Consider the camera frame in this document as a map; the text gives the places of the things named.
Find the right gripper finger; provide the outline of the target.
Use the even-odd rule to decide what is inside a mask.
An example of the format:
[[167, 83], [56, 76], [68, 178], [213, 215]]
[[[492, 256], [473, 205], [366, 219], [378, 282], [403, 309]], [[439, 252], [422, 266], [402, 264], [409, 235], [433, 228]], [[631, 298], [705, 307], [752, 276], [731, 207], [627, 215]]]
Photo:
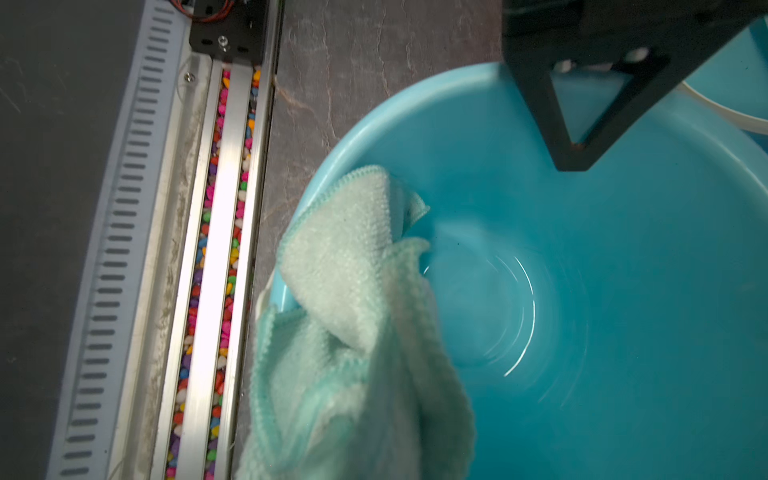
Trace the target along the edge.
[[506, 65], [554, 166], [585, 172], [670, 86], [642, 1], [505, 1]]

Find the light green microfiber cloth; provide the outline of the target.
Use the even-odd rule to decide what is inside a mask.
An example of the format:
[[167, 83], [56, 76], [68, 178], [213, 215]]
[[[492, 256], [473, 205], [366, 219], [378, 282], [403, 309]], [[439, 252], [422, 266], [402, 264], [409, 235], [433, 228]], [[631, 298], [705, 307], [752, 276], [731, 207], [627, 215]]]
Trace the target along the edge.
[[469, 399], [420, 272], [427, 212], [379, 166], [357, 169], [290, 226], [276, 267], [296, 300], [257, 322], [240, 479], [463, 479]]

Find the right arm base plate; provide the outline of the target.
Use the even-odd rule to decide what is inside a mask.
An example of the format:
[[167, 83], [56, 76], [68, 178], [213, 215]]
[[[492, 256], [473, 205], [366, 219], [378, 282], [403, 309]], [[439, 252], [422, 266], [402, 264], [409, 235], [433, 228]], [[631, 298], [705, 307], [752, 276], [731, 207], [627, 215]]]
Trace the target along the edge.
[[193, 52], [225, 63], [262, 63], [268, 1], [170, 0], [168, 4], [191, 21], [188, 43]]

